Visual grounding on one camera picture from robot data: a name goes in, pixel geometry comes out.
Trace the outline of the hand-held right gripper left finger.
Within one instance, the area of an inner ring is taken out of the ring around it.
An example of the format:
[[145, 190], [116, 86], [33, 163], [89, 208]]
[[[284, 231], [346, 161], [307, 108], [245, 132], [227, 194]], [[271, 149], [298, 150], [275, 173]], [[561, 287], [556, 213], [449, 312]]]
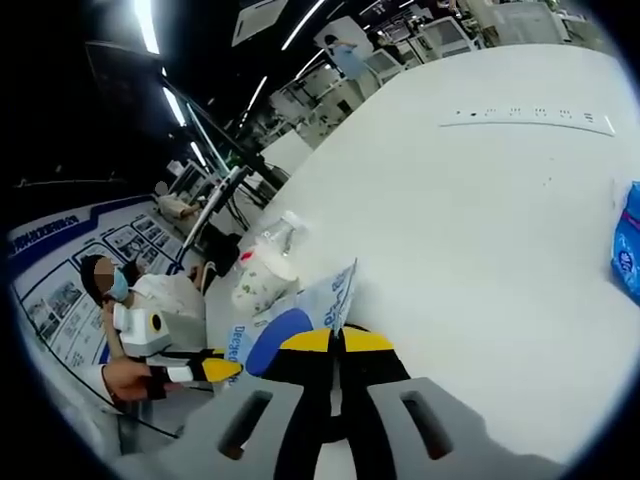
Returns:
[[331, 422], [329, 329], [284, 341], [263, 376], [243, 376], [192, 413], [183, 434], [112, 464], [120, 479], [311, 479]]

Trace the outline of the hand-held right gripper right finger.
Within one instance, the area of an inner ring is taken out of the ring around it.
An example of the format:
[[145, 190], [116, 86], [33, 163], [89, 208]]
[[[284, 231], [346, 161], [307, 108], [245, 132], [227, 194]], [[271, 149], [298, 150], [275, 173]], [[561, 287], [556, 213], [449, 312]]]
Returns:
[[344, 327], [335, 429], [359, 479], [559, 479], [562, 465], [492, 440], [483, 417], [426, 377], [409, 375], [381, 334]]

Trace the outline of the person's left hand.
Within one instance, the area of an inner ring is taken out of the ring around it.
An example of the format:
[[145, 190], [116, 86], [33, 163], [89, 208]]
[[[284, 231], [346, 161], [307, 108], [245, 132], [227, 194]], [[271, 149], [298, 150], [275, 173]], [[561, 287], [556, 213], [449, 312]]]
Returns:
[[146, 364], [117, 358], [102, 367], [101, 375], [107, 391], [116, 400], [132, 402], [151, 398], [147, 381], [152, 373]]

